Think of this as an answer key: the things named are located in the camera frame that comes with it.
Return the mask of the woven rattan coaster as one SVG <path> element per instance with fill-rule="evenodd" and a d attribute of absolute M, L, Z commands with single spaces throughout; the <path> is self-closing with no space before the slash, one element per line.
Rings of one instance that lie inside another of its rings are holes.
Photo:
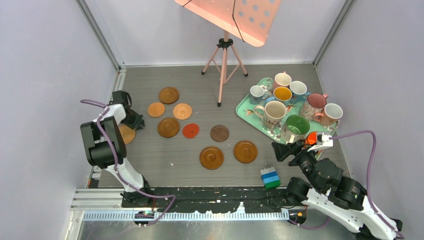
<path fill-rule="evenodd" d="M 173 108 L 172 114 L 178 120 L 186 120 L 192 115 L 192 108 L 187 103 L 179 103 Z"/>
<path fill-rule="evenodd" d="M 125 124 L 119 126 L 119 132 L 121 134 L 124 144 L 126 145 L 133 141 L 136 136 L 136 131 Z"/>

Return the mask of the light plain wooden coaster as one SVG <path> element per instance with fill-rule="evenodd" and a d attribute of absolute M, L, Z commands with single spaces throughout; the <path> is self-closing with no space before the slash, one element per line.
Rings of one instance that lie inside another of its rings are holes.
<path fill-rule="evenodd" d="M 158 118 L 164 114 L 165 109 L 165 105 L 162 102 L 154 102 L 148 106 L 147 113 L 153 118 Z"/>

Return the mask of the large ridged brown wooden coaster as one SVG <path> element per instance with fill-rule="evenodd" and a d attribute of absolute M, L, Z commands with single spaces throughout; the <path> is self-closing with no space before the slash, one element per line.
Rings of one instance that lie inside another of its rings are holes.
<path fill-rule="evenodd" d="M 157 132 L 163 138 L 172 138 L 180 131 L 180 123 L 176 118 L 167 117 L 157 125 Z"/>

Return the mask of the red round paper coaster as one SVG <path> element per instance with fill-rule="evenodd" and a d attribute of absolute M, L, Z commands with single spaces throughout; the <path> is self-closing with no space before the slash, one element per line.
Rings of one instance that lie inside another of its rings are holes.
<path fill-rule="evenodd" d="M 200 132 L 200 127 L 196 123 L 188 123 L 182 129 L 182 134 L 187 139 L 195 138 Z"/>

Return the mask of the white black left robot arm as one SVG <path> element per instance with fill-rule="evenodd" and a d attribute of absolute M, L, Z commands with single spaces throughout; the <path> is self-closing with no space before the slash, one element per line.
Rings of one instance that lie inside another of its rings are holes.
<path fill-rule="evenodd" d="M 82 142 L 88 163 L 111 173 L 122 184 L 124 200 L 148 207 L 153 202 L 148 181 L 138 173 L 127 159 L 127 149 L 119 126 L 138 131 L 145 127 L 143 115 L 132 110 L 128 92 L 117 90 L 109 103 L 82 99 L 83 104 L 102 108 L 102 113 L 80 125 Z"/>

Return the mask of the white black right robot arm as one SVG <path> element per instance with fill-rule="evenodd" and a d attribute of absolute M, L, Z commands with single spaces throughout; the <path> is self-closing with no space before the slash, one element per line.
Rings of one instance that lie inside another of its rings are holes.
<path fill-rule="evenodd" d="M 318 151 L 332 146 L 331 142 L 307 144 L 298 140 L 283 144 L 273 142 L 278 162 L 293 155 L 290 167 L 299 167 L 307 180 L 291 177 L 285 198 L 291 205 L 305 205 L 336 220 L 364 240 L 394 240 L 400 237 L 403 223 L 389 218 L 370 203 L 368 191 L 358 181 L 345 176 L 329 158 L 316 159 Z"/>

